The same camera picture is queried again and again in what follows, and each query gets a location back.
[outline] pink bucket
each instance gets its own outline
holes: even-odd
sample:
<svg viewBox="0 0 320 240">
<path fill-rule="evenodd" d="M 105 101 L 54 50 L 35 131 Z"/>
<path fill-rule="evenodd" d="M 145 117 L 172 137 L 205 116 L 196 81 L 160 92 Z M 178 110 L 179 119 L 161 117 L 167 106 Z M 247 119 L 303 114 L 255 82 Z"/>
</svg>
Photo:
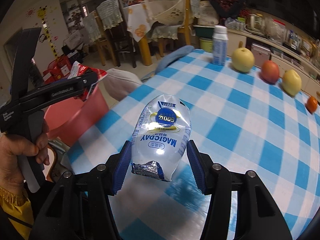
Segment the pink bucket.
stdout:
<svg viewBox="0 0 320 240">
<path fill-rule="evenodd" d="M 68 98 L 55 103 L 49 106 L 44 115 L 50 129 L 49 140 L 60 137 L 65 144 L 72 146 L 108 111 L 109 107 L 98 86 L 85 102 Z"/>
</svg>

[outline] blue cushion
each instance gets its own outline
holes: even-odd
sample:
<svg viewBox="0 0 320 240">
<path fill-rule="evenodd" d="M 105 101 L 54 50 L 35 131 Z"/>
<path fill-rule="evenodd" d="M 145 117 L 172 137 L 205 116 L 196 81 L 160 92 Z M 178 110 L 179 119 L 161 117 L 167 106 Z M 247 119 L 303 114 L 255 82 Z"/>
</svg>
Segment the blue cushion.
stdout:
<svg viewBox="0 0 320 240">
<path fill-rule="evenodd" d="M 155 73 L 158 74 L 160 71 L 164 70 L 167 66 L 169 66 L 172 62 L 175 60 L 188 55 L 190 52 L 192 52 L 195 49 L 195 47 L 191 45 L 186 45 L 181 47 L 180 49 L 177 49 L 176 51 L 170 53 L 169 55 L 165 56 L 158 64 Z"/>
</svg>

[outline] red lid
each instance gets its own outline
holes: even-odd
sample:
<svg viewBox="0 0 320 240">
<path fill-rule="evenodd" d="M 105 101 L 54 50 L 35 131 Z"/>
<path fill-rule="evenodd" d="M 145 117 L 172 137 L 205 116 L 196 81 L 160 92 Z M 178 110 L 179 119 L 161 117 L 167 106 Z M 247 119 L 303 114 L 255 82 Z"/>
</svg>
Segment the red lid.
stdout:
<svg viewBox="0 0 320 240">
<path fill-rule="evenodd" d="M 278 21 L 278 20 L 273 19 L 273 21 L 274 21 L 274 22 L 276 22 L 276 23 L 280 23 L 280 24 L 282 24 L 282 25 L 284 25 L 284 26 L 285 26 L 285 24 L 284 24 L 284 23 L 282 23 L 282 22 L 280 22 L 280 21 Z"/>
</svg>

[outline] blue circular logo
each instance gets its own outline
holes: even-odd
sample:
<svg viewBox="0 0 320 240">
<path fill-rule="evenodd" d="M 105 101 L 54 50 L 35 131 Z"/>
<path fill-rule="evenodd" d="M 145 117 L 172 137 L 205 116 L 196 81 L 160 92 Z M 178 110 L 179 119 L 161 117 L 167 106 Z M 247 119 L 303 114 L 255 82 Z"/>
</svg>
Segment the blue circular logo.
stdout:
<svg viewBox="0 0 320 240">
<path fill-rule="evenodd" d="M 156 115 L 156 122 L 163 127 L 170 127 L 177 121 L 177 116 L 171 108 L 161 108 Z"/>
</svg>

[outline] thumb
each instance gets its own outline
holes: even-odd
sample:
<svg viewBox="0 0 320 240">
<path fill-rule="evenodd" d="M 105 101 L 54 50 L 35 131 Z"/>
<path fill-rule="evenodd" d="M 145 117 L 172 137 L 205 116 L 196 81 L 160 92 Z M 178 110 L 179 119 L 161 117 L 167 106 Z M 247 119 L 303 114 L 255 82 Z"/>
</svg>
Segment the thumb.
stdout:
<svg viewBox="0 0 320 240">
<path fill-rule="evenodd" d="M 39 148 L 20 135 L 9 134 L 2 136 L 2 146 L 13 155 L 35 156 Z"/>
</svg>

